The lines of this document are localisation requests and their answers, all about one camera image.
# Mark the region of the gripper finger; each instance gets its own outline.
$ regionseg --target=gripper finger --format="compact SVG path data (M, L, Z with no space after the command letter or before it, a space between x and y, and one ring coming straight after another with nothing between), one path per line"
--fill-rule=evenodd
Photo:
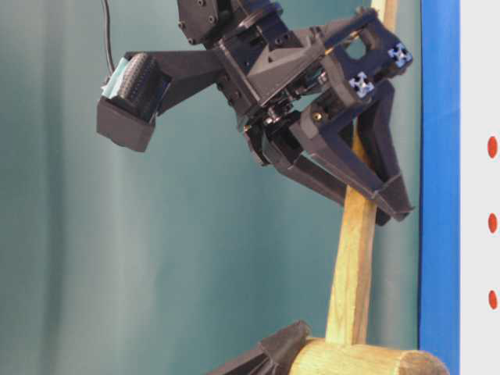
M374 201L396 220L411 211L404 180L392 144L389 120L394 89L380 83L369 104L336 112L328 108L327 93L313 102L290 126L300 145L314 161L333 176ZM359 136L370 161L369 166L351 150L341 136L358 119Z
M296 114L291 116L291 118L293 117L299 121ZM262 152L266 159L282 175L339 205L344 205L345 182L339 180L317 163L305 157L302 154L302 147L294 139L288 125L283 126L278 131L272 132L272 134L264 136ZM380 209L377 210L377 224L384 225L390 218L385 212Z

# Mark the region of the wooden stick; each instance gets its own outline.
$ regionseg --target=wooden stick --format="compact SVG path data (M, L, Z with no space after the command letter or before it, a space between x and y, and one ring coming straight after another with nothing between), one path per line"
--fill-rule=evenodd
M373 0L380 17L395 29L398 0ZM353 150L368 162L355 134ZM290 375L448 375L446 366L426 352L364 344L370 307L373 233L377 207L348 187L341 239L327 321L327 338L311 339Z
M367 162L357 134L353 151ZM339 345L364 344L370 306L377 207L351 187L347 188L344 206L326 340Z

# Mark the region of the white panel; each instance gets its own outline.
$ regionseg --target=white panel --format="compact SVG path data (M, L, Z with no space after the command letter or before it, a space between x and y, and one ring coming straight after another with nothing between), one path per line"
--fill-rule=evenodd
M489 231L488 217L494 213L500 220L500 156L488 155L488 139L500 142L499 10L497 2L461 1L460 367L465 375L498 369L500 309L490 307L488 295L495 291L500 297L500 230Z

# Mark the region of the black cable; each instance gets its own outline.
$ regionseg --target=black cable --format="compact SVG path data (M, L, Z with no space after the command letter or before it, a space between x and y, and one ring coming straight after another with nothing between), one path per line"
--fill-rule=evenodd
M101 0L102 11L104 12L104 49L106 53L106 61L108 63L109 75L115 71L115 63L113 62L113 55L111 54L111 32L109 21L109 4L108 0Z

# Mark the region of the blue tape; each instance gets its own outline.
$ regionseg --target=blue tape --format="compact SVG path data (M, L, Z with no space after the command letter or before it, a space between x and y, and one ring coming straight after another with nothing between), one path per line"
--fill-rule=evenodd
M459 374L460 1L422 0L420 348Z
M125 58L120 60L111 78L109 78L108 84L102 88L102 96L111 99L118 94L118 90L123 82L123 75L125 74L128 64L130 64L129 60Z

